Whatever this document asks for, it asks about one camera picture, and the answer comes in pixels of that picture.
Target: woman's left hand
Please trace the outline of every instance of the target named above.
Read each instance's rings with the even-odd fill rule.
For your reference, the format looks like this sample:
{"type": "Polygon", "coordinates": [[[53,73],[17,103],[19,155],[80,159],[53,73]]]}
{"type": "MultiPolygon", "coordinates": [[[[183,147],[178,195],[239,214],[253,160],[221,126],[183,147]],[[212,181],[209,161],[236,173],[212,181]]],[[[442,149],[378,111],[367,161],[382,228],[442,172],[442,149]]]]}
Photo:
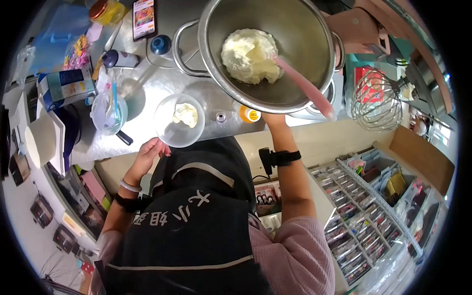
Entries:
{"type": "Polygon", "coordinates": [[[151,138],[144,143],[139,149],[135,162],[123,178],[129,185],[139,186],[141,178],[151,169],[154,158],[159,155],[170,156],[170,148],[168,145],[160,141],[158,137],[151,138]]]}

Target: stainless steel counter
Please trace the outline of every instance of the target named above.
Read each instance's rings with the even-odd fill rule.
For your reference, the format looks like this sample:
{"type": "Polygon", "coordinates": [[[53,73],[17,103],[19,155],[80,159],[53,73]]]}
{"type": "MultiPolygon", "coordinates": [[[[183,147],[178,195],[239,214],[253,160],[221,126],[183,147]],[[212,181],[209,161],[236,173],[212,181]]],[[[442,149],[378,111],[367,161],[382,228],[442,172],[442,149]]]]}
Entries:
{"type": "MultiPolygon", "coordinates": [[[[205,0],[173,0],[160,1],[158,5],[159,34],[173,36],[174,32],[185,22],[200,17],[206,4],[205,0]]],[[[132,15],[128,13],[123,19],[112,49],[131,52],[143,58],[136,69],[123,69],[123,80],[118,93],[128,103],[128,120],[122,131],[130,136],[134,143],[125,145],[116,136],[104,136],[97,132],[89,117],[89,108],[78,105],[82,137],[72,151],[71,164],[99,160],[108,157],[137,152],[140,146],[156,136],[154,129],[154,113],[160,103],[168,95],[186,93],[202,105],[205,110],[205,129],[199,140],[219,138],[243,133],[262,131],[265,128],[263,120],[248,124],[244,123],[233,112],[233,99],[210,78],[197,78],[182,74],[178,69],[162,69],[151,65],[145,58],[146,40],[133,42],[132,15]],[[223,111],[228,120],[225,124],[216,122],[216,113],[223,111]]],[[[103,46],[108,40],[113,28],[105,27],[101,38],[92,48],[93,63],[99,57],[103,46]]],[[[197,27],[187,29],[182,36],[180,48],[183,59],[189,58],[198,49],[197,27]]],[[[148,53],[150,60],[157,65],[174,67],[173,61],[168,61],[148,53]]],[[[204,69],[204,63],[197,53],[187,65],[194,69],[204,69]]],[[[316,123],[318,121],[304,120],[287,116],[290,126],[316,123]]]]}

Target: glass jar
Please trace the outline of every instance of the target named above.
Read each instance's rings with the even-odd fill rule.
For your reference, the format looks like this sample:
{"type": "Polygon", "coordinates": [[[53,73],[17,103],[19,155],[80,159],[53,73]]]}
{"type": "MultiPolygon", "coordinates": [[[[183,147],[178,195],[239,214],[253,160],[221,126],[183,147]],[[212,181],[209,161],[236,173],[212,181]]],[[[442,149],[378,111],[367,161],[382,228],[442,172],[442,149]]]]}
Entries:
{"type": "Polygon", "coordinates": [[[91,21],[101,25],[116,25],[124,16],[126,8],[115,0],[98,0],[89,10],[91,21]]]}

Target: woman's left arm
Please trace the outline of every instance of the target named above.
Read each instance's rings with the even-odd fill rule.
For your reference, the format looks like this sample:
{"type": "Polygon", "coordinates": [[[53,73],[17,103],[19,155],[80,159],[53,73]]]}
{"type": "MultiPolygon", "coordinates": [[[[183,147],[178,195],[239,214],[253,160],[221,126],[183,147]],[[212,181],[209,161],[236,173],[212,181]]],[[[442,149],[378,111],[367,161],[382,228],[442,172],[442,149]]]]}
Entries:
{"type": "MultiPolygon", "coordinates": [[[[123,181],[130,186],[139,187],[141,179],[151,169],[154,158],[158,155],[162,157],[163,154],[170,156],[169,147],[160,141],[159,138],[151,138],[139,149],[138,155],[131,168],[123,177],[123,181]]],[[[129,191],[120,185],[118,194],[124,199],[137,199],[139,193],[129,191]]],[[[125,208],[116,201],[113,201],[103,225],[102,234],[111,230],[116,230],[120,233],[126,232],[133,221],[133,216],[134,213],[126,212],[125,208]]]]}

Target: pot handle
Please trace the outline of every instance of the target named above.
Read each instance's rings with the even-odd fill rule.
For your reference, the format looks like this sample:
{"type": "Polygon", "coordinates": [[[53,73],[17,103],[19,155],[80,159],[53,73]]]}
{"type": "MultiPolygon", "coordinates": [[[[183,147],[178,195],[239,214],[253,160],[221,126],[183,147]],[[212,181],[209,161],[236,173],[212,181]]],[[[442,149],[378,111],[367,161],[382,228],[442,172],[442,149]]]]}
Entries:
{"type": "Polygon", "coordinates": [[[194,76],[194,77],[205,77],[209,78],[211,77],[208,71],[203,71],[203,70],[192,70],[189,67],[187,67],[182,60],[182,57],[180,56],[179,52],[179,43],[180,43],[180,35],[182,32],[190,28],[191,26],[196,25],[200,20],[199,19],[194,19],[186,24],[183,24],[174,34],[174,46],[172,46],[172,54],[174,55],[174,61],[176,62],[177,68],[184,74],[187,74],[189,76],[194,76]]]}
{"type": "Polygon", "coordinates": [[[341,60],[339,61],[339,65],[334,69],[335,72],[339,72],[344,68],[344,63],[346,62],[346,52],[344,50],[344,45],[343,42],[341,41],[341,37],[339,37],[338,34],[335,32],[331,32],[333,34],[334,38],[336,39],[338,45],[339,45],[339,51],[341,53],[341,60]]]}

